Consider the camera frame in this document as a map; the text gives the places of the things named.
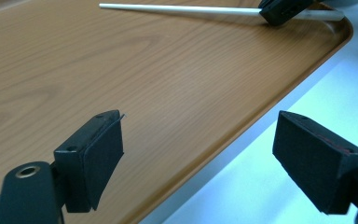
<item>light blue floor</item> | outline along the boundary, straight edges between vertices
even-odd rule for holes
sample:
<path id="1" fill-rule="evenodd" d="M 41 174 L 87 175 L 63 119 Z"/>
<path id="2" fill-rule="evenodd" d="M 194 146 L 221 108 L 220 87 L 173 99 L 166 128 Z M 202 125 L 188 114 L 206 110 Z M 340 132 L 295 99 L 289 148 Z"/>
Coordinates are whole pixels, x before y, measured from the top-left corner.
<path id="1" fill-rule="evenodd" d="M 337 7 L 353 24 L 352 41 L 266 116 L 277 117 L 280 109 L 302 114 L 358 146 L 358 4 Z M 299 100 L 290 103 L 296 95 Z M 239 151 L 230 149 L 238 151 L 231 162 L 220 164 L 217 158 L 206 168 L 219 169 L 210 180 L 208 172 L 201 171 L 189 186 L 178 190 L 176 196 L 187 195 L 188 200 L 172 205 L 180 201 L 173 195 L 167 200 L 171 207 L 159 208 L 156 213 L 161 214 L 177 206 L 171 214 L 161 216 L 165 223 L 353 223 L 354 206 L 346 216 L 327 216 L 313 206 L 271 153 L 276 122 L 269 125 L 271 120 L 266 118 L 260 122 L 266 124 L 259 123 L 255 125 L 258 130 L 245 134 L 258 135 L 250 145 Z M 205 184 L 200 187 L 192 184 L 202 181 Z M 150 217 L 144 223 L 158 220 Z"/>

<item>white rod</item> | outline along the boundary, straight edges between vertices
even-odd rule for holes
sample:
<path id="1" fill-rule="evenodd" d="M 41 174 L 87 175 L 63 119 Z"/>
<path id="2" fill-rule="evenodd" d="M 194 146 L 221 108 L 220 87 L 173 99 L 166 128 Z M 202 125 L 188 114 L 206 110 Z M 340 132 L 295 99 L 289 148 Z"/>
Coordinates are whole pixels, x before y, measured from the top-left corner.
<path id="1" fill-rule="evenodd" d="M 244 7 L 182 7 L 182 6 L 156 6 L 156 5 L 129 5 L 101 3 L 100 8 L 159 11 L 159 12 L 197 12 L 209 14 L 225 14 L 240 16 L 260 16 L 261 8 Z M 331 10 L 304 10 L 294 17 L 299 20 L 340 21 L 344 18 L 340 11 Z"/>

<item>wood grain surface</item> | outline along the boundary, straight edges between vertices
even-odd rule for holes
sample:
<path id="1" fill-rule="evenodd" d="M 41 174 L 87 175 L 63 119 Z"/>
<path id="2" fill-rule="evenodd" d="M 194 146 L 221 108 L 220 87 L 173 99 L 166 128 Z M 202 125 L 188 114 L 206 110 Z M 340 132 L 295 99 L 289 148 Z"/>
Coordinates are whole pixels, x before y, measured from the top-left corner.
<path id="1" fill-rule="evenodd" d="M 98 4 L 33 0 L 0 10 L 0 188 L 18 165 L 53 162 L 53 150 L 93 115 L 127 114 L 125 154 L 98 210 L 65 214 L 67 223 L 138 222 L 351 37 L 346 20 L 274 28 L 260 18 Z"/>

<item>white plastic stick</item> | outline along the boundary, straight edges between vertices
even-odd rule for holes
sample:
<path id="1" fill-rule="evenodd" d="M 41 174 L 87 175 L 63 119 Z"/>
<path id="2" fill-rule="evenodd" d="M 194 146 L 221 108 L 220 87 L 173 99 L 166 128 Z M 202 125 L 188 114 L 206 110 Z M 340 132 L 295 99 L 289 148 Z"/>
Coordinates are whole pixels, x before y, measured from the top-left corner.
<path id="1" fill-rule="evenodd" d="M 100 8 L 126 9 L 137 11 L 159 11 L 159 12 L 197 12 L 209 14 L 225 14 L 240 16 L 260 16 L 261 8 L 244 7 L 181 7 L 181 6 L 157 6 L 157 5 L 127 5 L 101 3 Z M 294 17 L 299 20 L 317 21 L 340 21 L 344 18 L 340 11 L 331 10 L 304 10 Z"/>

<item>white object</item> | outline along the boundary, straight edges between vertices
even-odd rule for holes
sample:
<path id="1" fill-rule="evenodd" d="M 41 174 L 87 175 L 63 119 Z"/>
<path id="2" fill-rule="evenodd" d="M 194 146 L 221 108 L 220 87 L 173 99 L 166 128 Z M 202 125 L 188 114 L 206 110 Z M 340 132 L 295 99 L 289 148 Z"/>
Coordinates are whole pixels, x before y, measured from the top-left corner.
<path id="1" fill-rule="evenodd" d="M 127 5 L 127 4 L 106 4 L 101 3 L 100 8 L 125 9 L 137 11 L 156 12 L 197 12 L 209 14 L 240 15 L 240 16 L 261 16 L 261 8 L 244 7 L 181 7 L 181 6 L 157 6 L 157 5 Z M 333 10 L 304 10 L 294 17 L 299 20 L 316 21 L 340 21 L 344 19 L 344 13 Z"/>

